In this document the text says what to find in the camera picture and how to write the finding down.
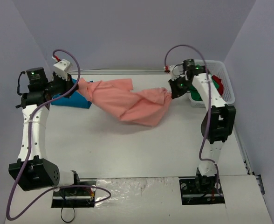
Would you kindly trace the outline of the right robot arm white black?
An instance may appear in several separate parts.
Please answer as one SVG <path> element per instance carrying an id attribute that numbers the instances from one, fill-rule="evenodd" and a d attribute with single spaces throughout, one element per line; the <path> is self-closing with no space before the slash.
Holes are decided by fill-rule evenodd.
<path id="1" fill-rule="evenodd" d="M 205 193 L 219 183 L 218 160 L 224 143 L 232 134 L 236 109 L 221 97 L 206 65 L 199 66 L 193 59 L 187 59 L 181 64 L 166 66 L 164 70 L 171 75 L 168 83 L 172 98 L 179 98 L 194 88 L 206 108 L 201 123 L 200 163 L 194 182 L 195 189 Z"/>

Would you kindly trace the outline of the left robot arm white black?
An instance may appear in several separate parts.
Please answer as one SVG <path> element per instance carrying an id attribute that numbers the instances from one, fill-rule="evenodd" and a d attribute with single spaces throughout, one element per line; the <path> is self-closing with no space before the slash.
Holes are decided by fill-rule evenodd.
<path id="1" fill-rule="evenodd" d="M 49 101 L 64 93 L 69 98 L 78 87 L 63 70 L 54 71 L 52 81 L 48 81 L 42 67 L 29 69 L 25 74 L 29 79 L 28 92 L 21 94 L 17 105 L 23 113 L 22 144 L 17 162 L 9 165 L 9 174 L 24 191 L 65 186 L 68 193 L 77 195 L 82 189 L 78 174 L 60 171 L 47 160 L 45 134 Z"/>

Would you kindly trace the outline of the pink t shirt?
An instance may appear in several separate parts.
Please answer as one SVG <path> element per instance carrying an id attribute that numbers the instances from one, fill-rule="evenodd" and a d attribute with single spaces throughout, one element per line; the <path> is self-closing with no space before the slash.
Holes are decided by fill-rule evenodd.
<path id="1" fill-rule="evenodd" d="M 78 92 L 121 122 L 151 127 L 160 123 L 172 101 L 164 87 L 134 92 L 131 79 L 87 82 L 81 78 Z"/>

